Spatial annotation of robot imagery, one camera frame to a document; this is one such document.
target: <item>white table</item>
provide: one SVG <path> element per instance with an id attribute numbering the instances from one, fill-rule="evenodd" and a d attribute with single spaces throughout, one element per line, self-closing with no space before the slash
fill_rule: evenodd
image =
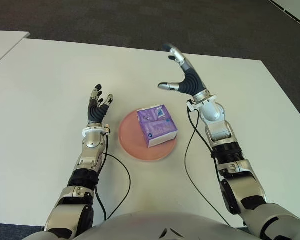
<path id="1" fill-rule="evenodd" d="M 109 153 L 131 173 L 130 195 L 115 215 L 177 211 L 222 221 L 186 176 L 184 154 L 193 131 L 189 96 L 157 89 L 183 79 L 168 53 L 120 47 L 23 39 L 0 61 L 0 223 L 43 226 L 67 185 L 87 124 L 92 89 L 112 93 L 104 124 L 110 124 Z M 187 55 L 226 111 L 245 156 L 269 202 L 300 217 L 300 115 L 261 61 Z M 143 162 L 118 141 L 121 120 L 131 111 L 165 104 L 178 129 L 177 145 L 165 159 Z M 188 167 L 195 183 L 234 227 L 207 148 L 196 136 Z M 128 177 L 108 159 L 98 184 L 108 213 L 126 194 Z M 94 224 L 102 211 L 94 203 Z"/>
<path id="2" fill-rule="evenodd" d="M 0 31 L 0 60 L 23 38 L 30 34 L 25 31 Z"/>

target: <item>robot forearm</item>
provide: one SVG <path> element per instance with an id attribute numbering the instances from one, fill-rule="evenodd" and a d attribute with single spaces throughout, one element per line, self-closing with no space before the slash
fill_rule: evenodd
<path id="1" fill-rule="evenodd" d="M 102 153 L 106 148 L 105 135 L 109 128 L 102 127 L 102 121 L 113 101 L 110 94 L 103 105 L 101 85 L 92 91 L 87 128 L 83 129 L 82 153 L 79 156 L 67 187 L 63 189 L 41 233 L 27 239 L 74 239 L 90 229 L 94 220 L 94 196 L 103 165 Z"/>
<path id="2" fill-rule="evenodd" d="M 205 123 L 211 157 L 216 159 L 218 172 L 223 176 L 220 188 L 228 211 L 240 215 L 257 237 L 271 240 L 300 239 L 300 219 L 277 204 L 267 203 L 263 187 L 249 161 L 244 158 L 234 131 L 225 120 L 224 108 L 215 102 L 216 96 L 210 95 L 182 53 L 174 46 L 168 46 L 166 50 L 174 55 L 169 59 L 181 66 L 185 79 L 181 83 L 163 82 L 158 87 L 193 97 L 187 106 L 191 112 L 198 110 Z M 192 68 L 191 76 L 187 75 L 189 68 Z"/>

